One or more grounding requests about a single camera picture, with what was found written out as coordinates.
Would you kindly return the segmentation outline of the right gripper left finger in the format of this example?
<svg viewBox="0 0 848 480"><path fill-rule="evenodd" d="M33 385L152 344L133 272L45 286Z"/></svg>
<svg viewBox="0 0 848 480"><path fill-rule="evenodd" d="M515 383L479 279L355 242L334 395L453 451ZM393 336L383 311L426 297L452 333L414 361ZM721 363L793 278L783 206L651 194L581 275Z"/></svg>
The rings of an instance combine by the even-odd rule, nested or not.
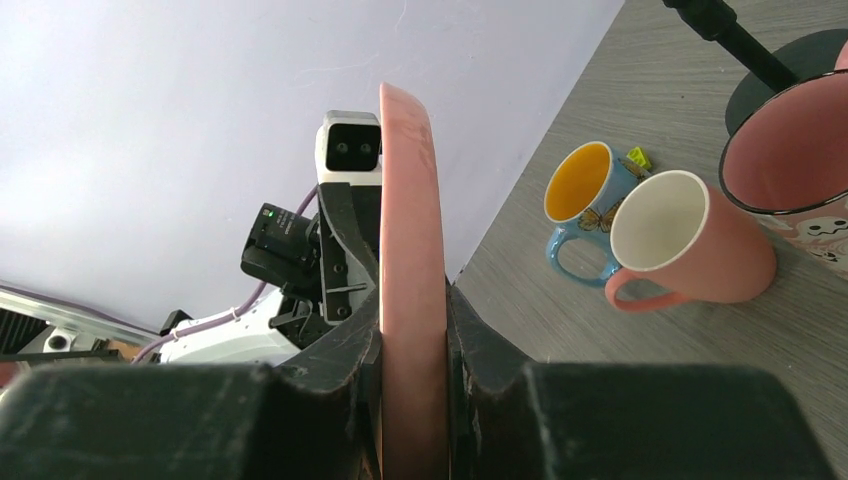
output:
<svg viewBox="0 0 848 480"><path fill-rule="evenodd" d="M64 364L1 401L5 479L376 479L378 297L280 366Z"/></svg>

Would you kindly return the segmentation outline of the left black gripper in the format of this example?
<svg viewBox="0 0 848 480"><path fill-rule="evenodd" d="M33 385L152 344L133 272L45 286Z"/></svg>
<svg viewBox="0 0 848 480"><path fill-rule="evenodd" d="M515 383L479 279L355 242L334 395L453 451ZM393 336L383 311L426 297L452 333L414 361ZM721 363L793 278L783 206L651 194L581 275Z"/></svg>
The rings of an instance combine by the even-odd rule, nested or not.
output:
<svg viewBox="0 0 848 480"><path fill-rule="evenodd" d="M376 289L381 198L379 185L323 183L319 224L269 203L260 208L240 267L281 290L269 326L295 346L306 348L330 330L326 323L349 319Z"/></svg>

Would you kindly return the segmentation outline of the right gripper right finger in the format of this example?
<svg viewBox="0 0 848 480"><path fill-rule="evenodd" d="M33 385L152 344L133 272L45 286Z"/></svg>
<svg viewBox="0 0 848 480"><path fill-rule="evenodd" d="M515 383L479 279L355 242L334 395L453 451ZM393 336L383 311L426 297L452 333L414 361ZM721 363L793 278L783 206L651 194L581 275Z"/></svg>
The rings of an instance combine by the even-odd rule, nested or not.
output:
<svg viewBox="0 0 848 480"><path fill-rule="evenodd" d="M543 363L446 289L455 479L831 479L772 374L706 364Z"/></svg>

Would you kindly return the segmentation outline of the large pink cream plate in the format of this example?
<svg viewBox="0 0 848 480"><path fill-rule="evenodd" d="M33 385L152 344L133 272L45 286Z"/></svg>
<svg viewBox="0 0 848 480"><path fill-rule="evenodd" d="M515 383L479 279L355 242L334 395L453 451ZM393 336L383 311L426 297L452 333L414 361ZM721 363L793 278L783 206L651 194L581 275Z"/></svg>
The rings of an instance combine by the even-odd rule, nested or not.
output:
<svg viewBox="0 0 848 480"><path fill-rule="evenodd" d="M380 86L380 113L382 474L446 479L447 308L432 129L423 104L389 83Z"/></svg>

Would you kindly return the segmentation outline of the blue butterfly mug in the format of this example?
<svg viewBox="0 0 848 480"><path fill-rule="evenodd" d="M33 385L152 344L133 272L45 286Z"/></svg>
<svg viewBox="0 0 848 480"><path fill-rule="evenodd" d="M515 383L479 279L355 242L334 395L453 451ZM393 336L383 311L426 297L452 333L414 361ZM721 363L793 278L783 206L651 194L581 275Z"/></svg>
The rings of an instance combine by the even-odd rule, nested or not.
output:
<svg viewBox="0 0 848 480"><path fill-rule="evenodd" d="M602 141L579 146L556 168L543 196L544 213L555 224L546 247L549 265L588 287L604 287L621 268L610 245L612 223L627 195L652 175L653 169L643 169L627 153ZM604 253L606 264L597 277L584 277L563 266L560 251L573 240L587 241Z"/></svg>

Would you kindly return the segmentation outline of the plain pink mug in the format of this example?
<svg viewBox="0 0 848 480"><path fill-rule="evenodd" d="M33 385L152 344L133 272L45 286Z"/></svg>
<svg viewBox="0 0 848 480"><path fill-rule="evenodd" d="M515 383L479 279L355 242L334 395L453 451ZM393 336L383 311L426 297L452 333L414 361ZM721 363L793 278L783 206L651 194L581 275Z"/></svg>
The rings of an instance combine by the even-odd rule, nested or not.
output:
<svg viewBox="0 0 848 480"><path fill-rule="evenodd" d="M684 170L655 174L623 200L610 247L621 267L605 295L625 312L749 301L769 288L777 271L759 224Z"/></svg>

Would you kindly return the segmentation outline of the pink patterned mug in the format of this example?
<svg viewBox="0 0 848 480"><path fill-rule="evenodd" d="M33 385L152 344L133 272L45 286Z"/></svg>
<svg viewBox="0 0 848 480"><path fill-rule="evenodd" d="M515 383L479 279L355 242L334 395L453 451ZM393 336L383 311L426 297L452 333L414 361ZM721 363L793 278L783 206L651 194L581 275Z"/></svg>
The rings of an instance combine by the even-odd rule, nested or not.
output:
<svg viewBox="0 0 848 480"><path fill-rule="evenodd" d="M762 225L847 276L847 49L774 95L724 148L725 195Z"/></svg>

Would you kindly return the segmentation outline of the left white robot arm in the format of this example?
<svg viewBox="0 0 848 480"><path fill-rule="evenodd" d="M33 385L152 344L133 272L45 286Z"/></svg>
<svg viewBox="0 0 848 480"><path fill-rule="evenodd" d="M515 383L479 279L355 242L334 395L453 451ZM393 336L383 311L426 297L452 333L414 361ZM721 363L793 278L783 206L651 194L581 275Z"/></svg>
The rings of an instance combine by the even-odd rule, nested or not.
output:
<svg viewBox="0 0 848 480"><path fill-rule="evenodd" d="M325 183L306 215L265 203L240 259L261 285L242 306L204 318L182 310L136 362L279 365L376 311L380 186Z"/></svg>

